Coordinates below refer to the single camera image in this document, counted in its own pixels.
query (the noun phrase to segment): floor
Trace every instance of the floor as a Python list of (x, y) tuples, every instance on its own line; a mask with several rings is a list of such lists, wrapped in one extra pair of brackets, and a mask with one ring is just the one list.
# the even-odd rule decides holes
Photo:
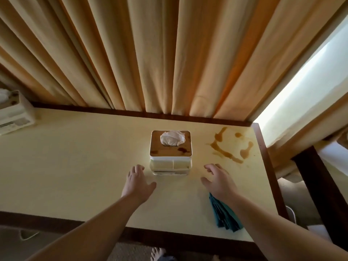
[[(308, 193), (304, 182), (292, 183), (285, 179), (278, 180), (285, 204), (293, 209), (297, 223), (302, 227), (321, 224), (319, 214)], [(40, 233), (37, 236), (21, 241), (17, 230), (0, 229), (0, 260), (20, 261), (57, 239), (54, 233)], [(117, 243), (108, 261), (149, 261), (151, 247), (133, 244)], [(177, 253), (179, 261), (210, 261), (212, 256), (193, 252)]]

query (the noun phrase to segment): folded towel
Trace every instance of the folded towel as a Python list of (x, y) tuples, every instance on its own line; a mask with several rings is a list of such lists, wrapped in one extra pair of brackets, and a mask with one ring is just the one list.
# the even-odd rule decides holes
[(233, 232), (243, 228), (241, 221), (230, 207), (216, 199), (211, 193), (209, 193), (209, 200), (213, 207), (216, 225), (219, 228), (225, 227), (226, 230), (230, 229)]

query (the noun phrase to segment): right hand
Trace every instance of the right hand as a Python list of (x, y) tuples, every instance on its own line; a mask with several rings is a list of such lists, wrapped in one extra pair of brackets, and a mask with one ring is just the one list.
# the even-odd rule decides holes
[(237, 193), (237, 187), (231, 176), (220, 164), (207, 164), (204, 168), (213, 175), (212, 181), (201, 177), (202, 184), (218, 200), (227, 203)]

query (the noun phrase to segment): tissue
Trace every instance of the tissue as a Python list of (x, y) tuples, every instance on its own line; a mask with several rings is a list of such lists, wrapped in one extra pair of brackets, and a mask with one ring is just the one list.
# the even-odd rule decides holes
[(161, 143), (165, 146), (178, 146), (185, 143), (185, 134), (180, 131), (164, 132), (161, 135)]
[(0, 89), (0, 103), (7, 102), (10, 95), (11, 95), (11, 92), (9, 90)]

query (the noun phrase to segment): spill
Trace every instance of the spill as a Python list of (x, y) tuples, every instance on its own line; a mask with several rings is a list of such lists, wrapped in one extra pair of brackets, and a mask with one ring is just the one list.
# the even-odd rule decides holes
[(247, 149), (242, 149), (240, 154), (243, 159), (246, 159), (249, 157), (249, 151), (250, 149), (254, 146), (254, 143), (249, 141), (248, 148)]
[(227, 127), (223, 127), (218, 134), (215, 134), (215, 140), (222, 142), (222, 134), (226, 131)]
[(185, 149), (185, 148), (178, 148), (178, 150), (183, 152), (183, 153), (189, 153), (189, 151), (187, 151), (187, 149)]
[(216, 150), (217, 152), (221, 153), (223, 156), (232, 159), (234, 162), (237, 162), (237, 163), (240, 163), (240, 164), (243, 163), (243, 160), (241, 160), (241, 159), (239, 159), (239, 158), (236, 158), (236, 157), (235, 157), (234, 155), (232, 155), (231, 153), (222, 150), (222, 149), (218, 146), (218, 144), (217, 144), (216, 141), (217, 141), (217, 140), (215, 140), (213, 143), (210, 144), (210, 146), (211, 146), (214, 150)]
[(223, 154), (219, 153), (219, 152), (213, 152), (213, 155), (217, 155), (220, 158), (224, 158)]

